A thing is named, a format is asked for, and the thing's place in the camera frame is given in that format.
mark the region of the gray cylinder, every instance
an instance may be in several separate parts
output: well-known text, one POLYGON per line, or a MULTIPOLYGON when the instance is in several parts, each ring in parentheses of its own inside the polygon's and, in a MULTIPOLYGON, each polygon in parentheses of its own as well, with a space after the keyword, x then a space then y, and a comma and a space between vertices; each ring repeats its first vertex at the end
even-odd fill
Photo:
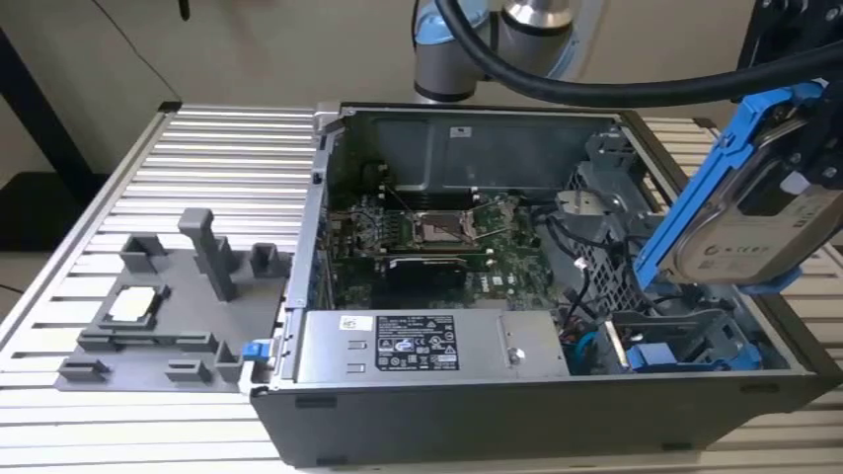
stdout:
MULTIPOLYGON (((547 76, 574 31, 568 0, 510 0, 476 30, 491 49, 519 69, 547 76)), ((416 47, 415 90, 422 103, 455 103, 475 94, 486 79, 451 39, 416 47)))
MULTIPOLYGON (((488 24, 476 33, 488 41, 488 24)), ((475 94, 483 73, 455 41, 419 44, 416 47, 416 93, 426 102, 454 103, 475 94)))
POLYGON ((552 30, 574 20, 568 0, 507 0, 502 11, 522 25, 552 30))

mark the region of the beige wall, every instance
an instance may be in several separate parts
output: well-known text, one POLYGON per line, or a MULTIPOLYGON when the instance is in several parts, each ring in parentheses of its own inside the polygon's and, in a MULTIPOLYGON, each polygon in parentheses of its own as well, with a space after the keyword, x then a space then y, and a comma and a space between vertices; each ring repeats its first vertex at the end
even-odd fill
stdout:
MULTIPOLYGON (((100 0, 186 102, 307 106, 412 100, 412 0, 100 0)), ((734 68, 751 0, 610 0, 583 79, 653 81, 734 68)), ((90 0, 0 0, 0 26, 100 171, 112 169, 171 94, 90 0)), ((532 103, 499 86, 476 101, 532 103)), ((729 106, 659 110, 715 115, 729 106)), ((44 168, 0 108, 0 178, 44 168), (14 166, 10 156, 15 156, 14 166)))

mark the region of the cable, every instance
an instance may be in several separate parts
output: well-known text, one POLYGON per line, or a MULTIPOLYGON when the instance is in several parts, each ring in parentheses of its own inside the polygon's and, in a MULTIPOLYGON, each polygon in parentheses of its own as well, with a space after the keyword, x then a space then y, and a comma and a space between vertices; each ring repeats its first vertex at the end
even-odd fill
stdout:
POLYGON ((147 67, 150 68, 150 70, 154 72, 154 74, 158 76, 158 79, 160 79, 160 82, 163 83, 163 85, 167 87, 167 89, 170 89, 170 92, 172 93, 172 96, 180 101, 182 101, 182 96, 179 95, 178 92, 175 92, 175 89, 172 88, 172 86, 170 85, 170 83, 167 82, 167 80, 163 78, 163 76, 159 73, 159 70, 154 68, 154 66, 150 64, 150 62, 147 61, 147 59, 144 58, 144 55, 142 54, 140 51, 138 51, 138 47, 135 46, 135 44, 132 43, 132 40, 130 39, 130 37, 127 36, 126 32, 123 31, 123 29, 120 28, 120 25, 118 25, 118 22, 115 22, 115 19, 112 18, 112 16, 108 14, 108 11, 106 10, 106 8, 103 8, 103 5, 100 5, 100 2, 98 0, 91 0, 91 3, 94 3, 94 5, 96 5, 96 8, 99 8, 100 12, 103 12, 103 15, 106 16, 106 18, 108 19, 108 21, 111 22, 112 26, 115 27, 115 30, 118 30, 118 33, 120 34, 120 36, 123 37, 123 39, 126 40, 127 44, 130 45, 130 48, 132 49, 132 52, 135 53, 135 56, 144 62, 144 64, 147 65, 147 67))
POLYGON ((371 215, 368 215, 366 212, 363 212, 362 210, 342 210, 336 212, 338 214, 347 214, 347 215, 362 215, 363 217, 367 218, 368 222, 371 223, 371 229, 374 231, 374 240, 375 242, 380 241, 379 238, 379 232, 378 232, 378 222, 374 220, 374 217, 371 217, 371 215))
POLYGON ((412 16, 410 17, 410 39, 412 40, 412 50, 416 50, 416 22, 419 21, 419 0, 412 2, 412 16))
POLYGON ((568 237, 575 242, 586 245, 587 247, 594 247, 602 250, 614 250, 618 248, 617 243, 604 244, 602 242, 595 242, 594 240, 588 240, 584 237, 575 234, 571 230, 568 230, 568 227, 566 227, 566 224, 563 224, 563 222, 554 215, 548 215, 548 221, 554 223, 554 225, 556 226, 556 228, 559 229, 559 231, 563 233, 566 237, 568 237))
POLYGON ((575 315, 575 311, 578 311, 578 307, 580 306, 582 299, 584 298, 584 294, 588 292, 588 287, 591 286, 591 272, 588 269, 582 269, 582 288, 579 289, 578 297, 571 303, 571 307, 568 308, 568 316, 566 316, 566 321, 571 320, 571 317, 575 315))
POLYGON ((563 244, 563 241, 559 238, 559 234, 556 233, 556 230, 554 230, 554 225, 551 224, 551 220, 550 219, 546 219, 544 226, 548 229, 548 234, 551 235, 551 240, 556 244, 556 247, 559 248, 559 250, 563 252, 563 254, 566 254, 571 258, 571 260, 576 260, 578 259, 578 254, 575 254, 574 251, 568 247, 566 247, 566 245, 563 244))
POLYGON ((683 299, 683 297, 685 296, 681 295, 681 294, 670 294, 667 296, 662 296, 662 297, 654 299, 654 303, 662 304, 662 303, 665 303, 667 301, 674 301, 675 299, 683 299))
POLYGON ((629 237, 623 239, 623 267, 625 273, 627 274, 627 278, 630 279, 630 287, 638 294, 638 297, 642 299, 642 303, 657 313, 657 315, 662 316, 662 310, 659 309, 659 303, 657 303, 642 288, 642 285, 638 282, 638 277, 635 276, 635 269, 633 267, 633 254, 630 253, 630 242, 633 239, 629 237))
POLYGON ((575 364, 582 365, 582 359, 584 357, 584 350, 588 347, 588 344, 594 341, 594 337, 596 336, 596 332, 591 331, 582 335, 579 338, 578 345, 575 346, 575 364))
POLYGON ((14 293, 19 293, 19 294, 24 294, 24 290, 20 288, 16 288, 15 286, 10 286, 8 284, 3 284, 0 283, 0 288, 12 291, 14 293))
POLYGON ((519 94, 558 104, 592 108, 682 106, 755 94, 822 77, 843 65, 843 43, 738 71, 638 84, 578 84, 530 74, 508 64, 475 33, 458 0, 435 0, 443 20, 483 73, 519 94))

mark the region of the power supply label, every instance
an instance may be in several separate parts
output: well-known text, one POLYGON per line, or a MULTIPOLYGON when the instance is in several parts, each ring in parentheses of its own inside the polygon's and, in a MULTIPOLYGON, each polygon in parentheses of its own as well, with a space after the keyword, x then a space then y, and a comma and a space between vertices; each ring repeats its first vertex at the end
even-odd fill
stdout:
POLYGON ((454 316, 378 316, 379 370, 459 370, 454 316))

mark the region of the circuit board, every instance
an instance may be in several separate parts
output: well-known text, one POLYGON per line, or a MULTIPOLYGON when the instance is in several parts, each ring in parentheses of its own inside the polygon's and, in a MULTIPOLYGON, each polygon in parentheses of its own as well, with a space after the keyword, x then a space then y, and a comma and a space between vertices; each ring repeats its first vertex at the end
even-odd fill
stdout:
POLYGON ((383 210, 364 202, 336 218, 344 221, 334 225, 338 309, 559 307, 552 272, 518 197, 480 195, 468 210, 383 210), (435 276, 420 275, 410 290, 396 290, 391 270, 410 263, 443 267, 435 276), (466 274, 451 278, 451 269, 466 274), (443 279, 444 287, 430 289, 443 279))

